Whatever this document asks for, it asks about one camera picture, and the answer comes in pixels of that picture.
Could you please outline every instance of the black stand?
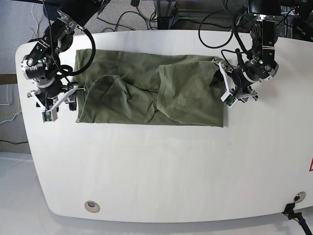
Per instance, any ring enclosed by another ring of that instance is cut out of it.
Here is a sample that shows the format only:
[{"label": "black stand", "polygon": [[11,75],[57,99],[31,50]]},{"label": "black stand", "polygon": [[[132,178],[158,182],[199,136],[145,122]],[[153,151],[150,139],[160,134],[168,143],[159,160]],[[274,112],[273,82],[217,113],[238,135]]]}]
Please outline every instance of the black stand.
[{"label": "black stand", "polygon": [[293,211],[294,205],[295,205],[295,203],[287,204],[283,214],[287,215],[289,220],[291,220],[291,219],[298,219],[299,220],[299,224],[303,228],[305,234],[306,235],[312,235],[312,232],[309,229],[309,227],[307,225],[307,222],[303,218],[302,213],[301,212],[295,213]]}]

